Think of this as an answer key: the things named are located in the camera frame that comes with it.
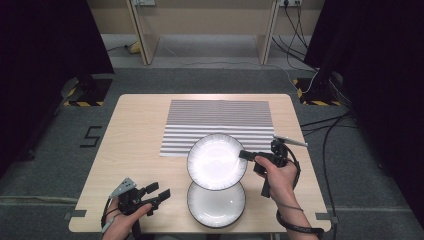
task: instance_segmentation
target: white bowl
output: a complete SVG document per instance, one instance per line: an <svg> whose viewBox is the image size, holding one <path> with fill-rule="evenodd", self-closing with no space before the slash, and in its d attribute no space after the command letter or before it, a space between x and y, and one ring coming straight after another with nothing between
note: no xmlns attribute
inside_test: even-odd
<svg viewBox="0 0 424 240"><path fill-rule="evenodd" d="M234 186L247 168L247 161L238 157L240 150L244 150L241 143L226 134L211 134L200 139L187 157L191 179L208 190Z"/></svg>
<svg viewBox="0 0 424 240"><path fill-rule="evenodd" d="M240 218L246 205L241 183L222 191L210 191L192 182L187 194L190 213L202 225L224 228Z"/></svg>

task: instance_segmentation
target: striped mat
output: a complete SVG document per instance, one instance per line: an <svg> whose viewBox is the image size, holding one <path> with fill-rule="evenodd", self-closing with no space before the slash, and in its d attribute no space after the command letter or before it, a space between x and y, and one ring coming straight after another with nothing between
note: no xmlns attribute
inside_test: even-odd
<svg viewBox="0 0 424 240"><path fill-rule="evenodd" d="M160 156L184 156L202 137L228 134L247 151L270 152L274 127L267 101L172 100Z"/></svg>

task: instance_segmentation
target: hand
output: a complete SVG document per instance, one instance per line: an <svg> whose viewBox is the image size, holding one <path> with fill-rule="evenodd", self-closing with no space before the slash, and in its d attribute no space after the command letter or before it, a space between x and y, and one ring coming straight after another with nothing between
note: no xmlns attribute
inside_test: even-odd
<svg viewBox="0 0 424 240"><path fill-rule="evenodd" d="M118 198L115 197L112 200L112 203L110 204L109 208L107 209L107 212L118 208L118 202ZM113 223L106 230L102 239L125 239L130 233L134 223L142 216L144 216L147 212L149 212L151 208L152 204L148 203L146 205L141 206L139 209L137 209L137 211L128 216L121 214L121 211L119 211L119 209L109 213L106 217L106 222L108 222L113 216L116 217Z"/></svg>
<svg viewBox="0 0 424 240"><path fill-rule="evenodd" d="M288 161L287 165L278 168L268 159L256 156L255 161L266 168L265 175L270 185L270 195L278 204L287 204L288 198L293 197L293 183L296 178L297 168L292 161Z"/></svg>

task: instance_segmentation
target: black curtain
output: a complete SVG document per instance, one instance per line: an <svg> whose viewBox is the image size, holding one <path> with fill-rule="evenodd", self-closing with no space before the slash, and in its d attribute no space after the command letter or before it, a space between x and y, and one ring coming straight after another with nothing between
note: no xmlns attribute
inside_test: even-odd
<svg viewBox="0 0 424 240"><path fill-rule="evenodd" d="M325 43L338 44L334 36L345 28L343 21L328 21L351 10L353 2L345 2L326 0L308 61L321 67L323 59L336 56L330 70L342 74L362 129L424 227L424 2L359 1L366 7L342 39L348 44L328 55L331 45Z"/></svg>
<svg viewBox="0 0 424 240"><path fill-rule="evenodd" d="M1 176L36 142L68 80L113 68L85 0L3 0L0 34Z"/></svg>

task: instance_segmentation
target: forearm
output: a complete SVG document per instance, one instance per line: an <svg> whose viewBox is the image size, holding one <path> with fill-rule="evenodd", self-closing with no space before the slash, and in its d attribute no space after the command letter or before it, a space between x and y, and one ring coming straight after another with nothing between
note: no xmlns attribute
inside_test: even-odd
<svg viewBox="0 0 424 240"><path fill-rule="evenodd" d="M288 189L284 191L282 194L284 194L284 197L281 199L278 199L276 203L277 203L278 211L280 212L281 218L283 219L283 221L290 223L292 225L310 228L311 224L309 223L308 219L303 213L303 210L301 209L299 203L297 202L293 190ZM289 229L287 229L287 233L291 240L318 239L317 235L315 234L301 233L301 232L296 232Z"/></svg>

